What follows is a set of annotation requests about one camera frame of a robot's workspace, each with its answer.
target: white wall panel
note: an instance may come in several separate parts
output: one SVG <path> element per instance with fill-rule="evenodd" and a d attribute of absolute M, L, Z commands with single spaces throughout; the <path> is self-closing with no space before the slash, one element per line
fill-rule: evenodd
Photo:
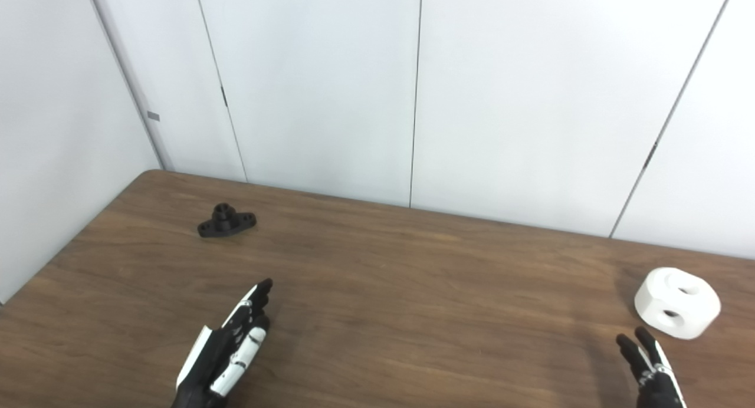
<path fill-rule="evenodd" d="M 158 167 L 91 0 L 0 0 L 0 301 Z"/>
<path fill-rule="evenodd" d="M 250 182 L 408 204 L 420 0 L 202 0 Z"/>
<path fill-rule="evenodd" d="M 423 0 L 412 207 L 607 236 L 723 0 Z"/>
<path fill-rule="evenodd" d="M 755 258 L 755 0 L 730 0 L 615 237 Z"/>
<path fill-rule="evenodd" d="M 199 0 L 95 0 L 166 168 L 245 180 Z"/>

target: white cylindrical object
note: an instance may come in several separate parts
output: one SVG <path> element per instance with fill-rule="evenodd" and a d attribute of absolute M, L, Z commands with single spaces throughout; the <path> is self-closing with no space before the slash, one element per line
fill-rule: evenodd
<path fill-rule="evenodd" d="M 721 301 L 704 279 L 677 268 L 656 268 L 639 287 L 634 307 L 651 327 L 688 340 L 718 317 Z"/>

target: black flange mount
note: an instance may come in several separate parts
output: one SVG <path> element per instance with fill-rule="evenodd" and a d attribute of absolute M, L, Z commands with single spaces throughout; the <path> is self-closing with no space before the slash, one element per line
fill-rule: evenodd
<path fill-rule="evenodd" d="M 200 223 L 196 230 L 200 237 L 227 237 L 254 227 L 257 217 L 251 212 L 237 213 L 228 203 L 220 203 L 212 210 L 212 218 Z"/>

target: wooden table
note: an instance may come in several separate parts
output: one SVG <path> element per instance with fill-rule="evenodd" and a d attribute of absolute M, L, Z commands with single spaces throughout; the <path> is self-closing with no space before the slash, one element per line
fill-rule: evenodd
<path fill-rule="evenodd" d="M 257 227 L 199 238 L 223 201 Z M 688 406 L 749 408 L 753 261 L 146 172 L 0 310 L 0 406 L 167 407 L 202 325 L 272 277 L 230 406 L 633 408 L 614 338 L 664 265 L 723 303 L 697 340 L 656 333 Z"/>

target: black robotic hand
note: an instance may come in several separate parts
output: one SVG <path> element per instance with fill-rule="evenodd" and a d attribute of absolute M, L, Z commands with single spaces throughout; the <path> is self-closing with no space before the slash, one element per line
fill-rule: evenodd
<path fill-rule="evenodd" d="M 270 320 L 262 310 L 273 287 L 265 279 L 249 290 L 221 328 L 205 325 L 176 380 L 172 408 L 222 408 L 251 365 L 267 335 Z"/>
<path fill-rule="evenodd" d="M 616 336 L 616 343 L 639 383 L 637 408 L 687 408 L 661 344 L 645 327 L 637 327 L 634 335 L 647 350 L 646 354 L 624 334 Z"/>

